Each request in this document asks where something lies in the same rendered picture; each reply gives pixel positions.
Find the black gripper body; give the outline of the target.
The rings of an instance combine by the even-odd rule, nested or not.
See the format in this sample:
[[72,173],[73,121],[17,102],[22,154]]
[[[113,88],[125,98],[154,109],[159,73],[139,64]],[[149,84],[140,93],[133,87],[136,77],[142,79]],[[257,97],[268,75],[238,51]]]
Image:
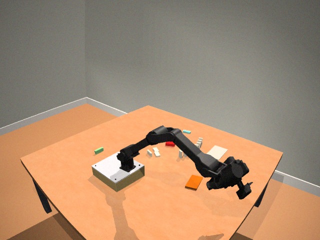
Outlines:
[[[229,156],[223,163],[228,165],[230,162],[233,162],[233,161],[235,161],[234,156]],[[236,194],[240,200],[244,199],[246,196],[248,196],[252,192],[250,186],[248,184],[244,185],[242,180],[229,183],[227,187],[233,187],[234,185],[237,185],[239,188]],[[225,187],[224,189],[226,189],[227,187]]]

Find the small green rectangular block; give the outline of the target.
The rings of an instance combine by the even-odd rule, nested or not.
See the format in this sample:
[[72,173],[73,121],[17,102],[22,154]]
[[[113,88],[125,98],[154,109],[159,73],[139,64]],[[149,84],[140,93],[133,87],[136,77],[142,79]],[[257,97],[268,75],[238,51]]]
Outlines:
[[101,147],[101,148],[99,148],[99,149],[96,149],[96,150],[94,151],[94,153],[95,153],[95,154],[99,154],[100,152],[103,152],[103,151],[104,151],[104,148]]

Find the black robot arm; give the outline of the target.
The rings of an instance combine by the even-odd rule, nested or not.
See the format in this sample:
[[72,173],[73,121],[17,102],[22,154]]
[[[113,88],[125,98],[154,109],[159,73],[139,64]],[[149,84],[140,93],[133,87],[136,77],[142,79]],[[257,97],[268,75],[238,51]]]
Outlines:
[[163,125],[150,131],[141,141],[122,148],[116,156],[121,163],[119,168],[129,173],[136,168],[134,157],[140,155],[140,150],[166,142],[173,142],[177,145],[193,161],[200,175],[204,178],[211,178],[206,183],[208,190],[225,188],[230,183],[241,181],[242,177],[249,173],[249,168],[242,159],[236,159],[229,164],[218,161],[212,155],[202,152],[179,128]]

